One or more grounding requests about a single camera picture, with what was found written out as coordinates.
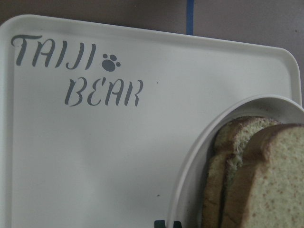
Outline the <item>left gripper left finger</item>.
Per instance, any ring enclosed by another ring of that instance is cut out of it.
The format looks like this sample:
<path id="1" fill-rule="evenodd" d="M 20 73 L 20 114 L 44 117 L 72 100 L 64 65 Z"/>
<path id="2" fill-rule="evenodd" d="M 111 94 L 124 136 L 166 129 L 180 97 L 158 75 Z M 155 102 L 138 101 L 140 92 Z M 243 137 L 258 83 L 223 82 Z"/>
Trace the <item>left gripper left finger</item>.
<path id="1" fill-rule="evenodd" d="M 153 225 L 154 228 L 166 228 L 165 220 L 155 220 Z"/>

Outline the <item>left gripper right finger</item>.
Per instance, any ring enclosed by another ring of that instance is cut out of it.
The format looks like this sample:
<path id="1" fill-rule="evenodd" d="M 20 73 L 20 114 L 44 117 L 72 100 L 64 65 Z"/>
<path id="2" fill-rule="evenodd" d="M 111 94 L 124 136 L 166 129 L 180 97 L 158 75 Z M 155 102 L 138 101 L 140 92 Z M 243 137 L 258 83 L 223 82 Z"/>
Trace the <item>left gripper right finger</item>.
<path id="1" fill-rule="evenodd" d="M 182 228 L 182 224 L 180 221 L 174 221 L 173 222 L 173 228 Z"/>

